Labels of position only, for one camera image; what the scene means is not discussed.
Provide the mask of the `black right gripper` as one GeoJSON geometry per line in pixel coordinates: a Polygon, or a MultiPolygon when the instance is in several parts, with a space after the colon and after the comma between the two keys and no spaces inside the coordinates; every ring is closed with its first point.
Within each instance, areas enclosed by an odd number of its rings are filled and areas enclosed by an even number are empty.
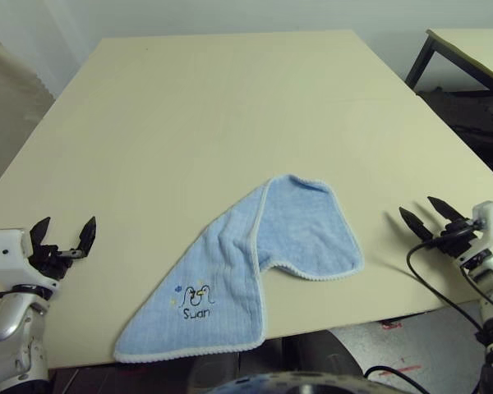
{"type": "MultiPolygon", "coordinates": [[[[428,196],[427,199],[436,212],[449,221],[438,236],[438,239],[444,238],[444,240],[437,242],[435,247],[440,252],[457,259],[468,251],[472,246],[472,241],[477,239],[474,222],[469,218],[463,218],[461,213],[442,199],[432,196],[428,196]]],[[[424,226],[418,216],[403,207],[399,207],[399,213],[408,228],[421,241],[433,239],[433,233],[424,226]]]]}

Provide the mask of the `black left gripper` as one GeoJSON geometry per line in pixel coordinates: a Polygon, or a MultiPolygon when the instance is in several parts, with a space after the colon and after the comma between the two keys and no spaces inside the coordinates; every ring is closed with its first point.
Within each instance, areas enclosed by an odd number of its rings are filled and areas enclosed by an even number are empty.
{"type": "Polygon", "coordinates": [[[83,227],[76,249],[59,250],[57,245],[42,245],[51,217],[37,222],[30,230],[32,255],[29,257],[33,266],[44,278],[48,279],[47,288],[56,290],[60,281],[66,276],[75,260],[88,256],[96,237],[96,217],[93,216],[83,227]]]}

